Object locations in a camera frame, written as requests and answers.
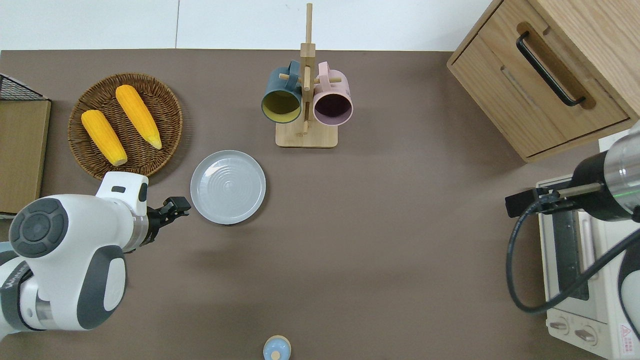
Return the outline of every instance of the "mug rack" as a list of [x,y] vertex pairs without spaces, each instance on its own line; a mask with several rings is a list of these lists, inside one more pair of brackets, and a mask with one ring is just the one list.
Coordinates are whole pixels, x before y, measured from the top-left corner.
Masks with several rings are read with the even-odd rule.
[[[302,111],[300,116],[286,124],[276,124],[276,144],[280,147],[331,148],[338,145],[338,127],[327,126],[315,119],[311,113],[316,79],[316,45],[311,42],[312,7],[307,4],[307,37],[300,44],[300,78],[302,83]],[[281,79],[288,79],[281,74]],[[331,78],[331,82],[340,81]]]

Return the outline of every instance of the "corn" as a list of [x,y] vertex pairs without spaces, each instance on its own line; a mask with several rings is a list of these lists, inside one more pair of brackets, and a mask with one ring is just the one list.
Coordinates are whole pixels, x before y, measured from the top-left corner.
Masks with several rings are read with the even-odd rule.
[[156,149],[162,149],[160,133],[154,118],[151,117],[138,91],[131,85],[120,85],[116,88],[116,99],[142,138]]
[[116,133],[100,110],[87,110],[82,116],[82,125],[89,133],[102,155],[113,166],[120,166],[127,162],[127,153],[118,140]]

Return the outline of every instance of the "white plate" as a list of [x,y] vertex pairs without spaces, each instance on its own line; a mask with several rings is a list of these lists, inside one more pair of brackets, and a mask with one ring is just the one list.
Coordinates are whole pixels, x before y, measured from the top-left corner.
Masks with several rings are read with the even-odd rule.
[[264,172],[251,156],[222,150],[206,157],[191,177],[191,200],[203,217],[230,225],[246,220],[262,204]]

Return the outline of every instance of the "plate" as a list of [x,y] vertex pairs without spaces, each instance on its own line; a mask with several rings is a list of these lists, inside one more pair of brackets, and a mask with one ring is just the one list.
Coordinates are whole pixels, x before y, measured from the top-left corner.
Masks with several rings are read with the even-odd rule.
[[198,212],[217,224],[246,220],[264,200],[267,182],[251,156],[223,150],[206,157],[191,177],[191,200]]
[[[156,122],[162,149],[147,143],[131,124],[116,99],[116,88],[133,86]],[[82,125],[81,115],[86,110],[100,110],[111,124],[127,153],[127,162],[113,166],[93,143]],[[151,176],[169,162],[175,154],[182,136],[182,108],[171,89],[160,80],[146,74],[127,72],[98,81],[80,96],[71,111],[68,142],[71,153],[80,166],[96,179],[107,171],[135,172]]]

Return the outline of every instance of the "mug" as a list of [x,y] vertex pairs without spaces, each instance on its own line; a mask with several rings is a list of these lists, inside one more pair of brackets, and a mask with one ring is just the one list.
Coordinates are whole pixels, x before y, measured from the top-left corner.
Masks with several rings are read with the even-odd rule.
[[[289,79],[280,79],[280,74]],[[279,67],[271,72],[267,90],[262,97],[262,112],[274,122],[286,124],[296,120],[302,111],[302,88],[298,83],[300,63],[291,60],[289,67]]]
[[[338,70],[329,69],[324,61],[318,64],[318,80],[314,87],[314,116],[324,125],[338,126],[347,122],[353,114],[351,91],[347,77]],[[338,83],[330,83],[329,78],[341,78]]]

